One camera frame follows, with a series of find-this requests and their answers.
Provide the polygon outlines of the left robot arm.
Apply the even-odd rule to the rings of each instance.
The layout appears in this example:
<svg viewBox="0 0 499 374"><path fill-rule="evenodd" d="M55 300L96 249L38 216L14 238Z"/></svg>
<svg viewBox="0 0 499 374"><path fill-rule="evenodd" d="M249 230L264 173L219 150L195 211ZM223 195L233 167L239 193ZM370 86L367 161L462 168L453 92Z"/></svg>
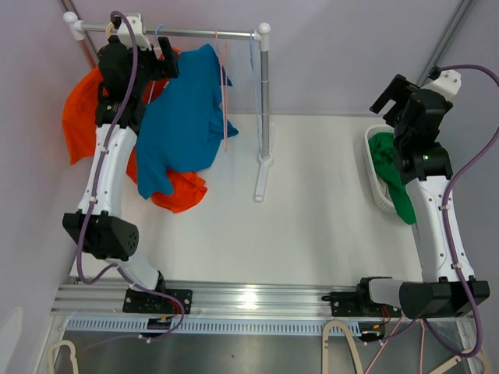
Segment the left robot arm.
<svg viewBox="0 0 499 374"><path fill-rule="evenodd" d="M179 57L168 38L160 37L158 42L162 58L152 47L128 47L116 36L98 52L101 81L90 176L76 212L65 213L62 219L77 245L81 281L96 282L83 275L83 254L88 254L106 263L108 269L115 268L133 290L142 292L140 303L150 312L160 312L168 303L165 280L138 253L137 226L121 216L126 169L145 113L143 95L151 82L179 75Z"/></svg>

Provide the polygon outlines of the light blue wire hanger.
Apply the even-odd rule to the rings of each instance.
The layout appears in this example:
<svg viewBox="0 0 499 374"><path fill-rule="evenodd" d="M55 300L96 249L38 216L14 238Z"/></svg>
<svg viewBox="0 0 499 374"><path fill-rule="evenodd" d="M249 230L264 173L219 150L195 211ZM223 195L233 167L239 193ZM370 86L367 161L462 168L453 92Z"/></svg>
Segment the light blue wire hanger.
<svg viewBox="0 0 499 374"><path fill-rule="evenodd" d="M258 147L259 151L263 148L262 141L262 118L261 118L261 109L260 109L260 98L259 98L259 90L257 83L257 71L256 71L256 59L255 59L255 43L256 43L256 34L255 30L251 30L249 32L249 63L251 68L251 76L253 83L253 99L255 104L255 113L257 118L257 139L258 139Z"/></svg>

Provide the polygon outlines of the pink wire hanger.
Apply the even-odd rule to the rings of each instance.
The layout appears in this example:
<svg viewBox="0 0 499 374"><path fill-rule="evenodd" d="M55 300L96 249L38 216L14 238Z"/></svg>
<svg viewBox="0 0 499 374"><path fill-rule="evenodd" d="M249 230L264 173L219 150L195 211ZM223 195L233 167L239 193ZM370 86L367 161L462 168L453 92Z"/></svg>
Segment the pink wire hanger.
<svg viewBox="0 0 499 374"><path fill-rule="evenodd" d="M227 56L227 45L225 44L224 47L221 47L221 42L219 39L219 34L218 34L218 29L214 29L214 34L215 34L215 40L216 40L216 49L217 49L217 55L218 55L218 64L219 64L219 72L220 72L220 89L221 89L221 111L222 111L222 121L223 121L223 145L224 145L224 151L228 151L228 118L227 118L227 108L226 108L226 103L225 99L227 98L226 95L226 85L227 85L227 77L225 75L225 67L224 67L224 61L225 57Z"/></svg>

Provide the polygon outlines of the blue t shirt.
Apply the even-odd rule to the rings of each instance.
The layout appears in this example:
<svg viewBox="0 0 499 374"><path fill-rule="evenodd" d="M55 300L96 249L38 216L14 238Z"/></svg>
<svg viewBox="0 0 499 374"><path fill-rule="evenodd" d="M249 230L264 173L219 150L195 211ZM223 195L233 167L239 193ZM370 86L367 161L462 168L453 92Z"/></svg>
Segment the blue t shirt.
<svg viewBox="0 0 499 374"><path fill-rule="evenodd" d="M224 138L239 134L224 125L218 57L209 44L179 56L179 76L170 79L159 97L146 106L136 141L138 192L171 195L166 171L209 168Z"/></svg>

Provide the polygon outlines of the green t shirt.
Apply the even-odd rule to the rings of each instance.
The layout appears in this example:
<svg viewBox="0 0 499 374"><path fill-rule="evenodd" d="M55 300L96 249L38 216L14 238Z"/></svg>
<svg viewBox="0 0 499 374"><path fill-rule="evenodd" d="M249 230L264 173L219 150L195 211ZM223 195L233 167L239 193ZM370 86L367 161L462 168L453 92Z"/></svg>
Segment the green t shirt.
<svg viewBox="0 0 499 374"><path fill-rule="evenodd" d="M391 132L379 132L372 136L368 140L370 155L377 176L387 184L397 215L406 224L413 225L416 223L416 215L395 167L393 139Z"/></svg>

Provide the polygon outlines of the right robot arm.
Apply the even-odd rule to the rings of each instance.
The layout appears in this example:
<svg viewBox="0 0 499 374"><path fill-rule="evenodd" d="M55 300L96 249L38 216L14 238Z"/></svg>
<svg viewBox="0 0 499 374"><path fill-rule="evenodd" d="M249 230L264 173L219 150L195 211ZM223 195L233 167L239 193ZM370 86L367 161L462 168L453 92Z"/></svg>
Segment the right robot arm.
<svg viewBox="0 0 499 374"><path fill-rule="evenodd" d="M363 315L382 305L401 310L410 319L462 317L490 295L489 284L477 280L462 246L453 199L446 188L453 171L448 152L437 141L439 126L461 86L455 70L438 69L419 87L397 75L371 107L394 130L395 167L416 216L412 233L422 280L364 277L355 296Z"/></svg>

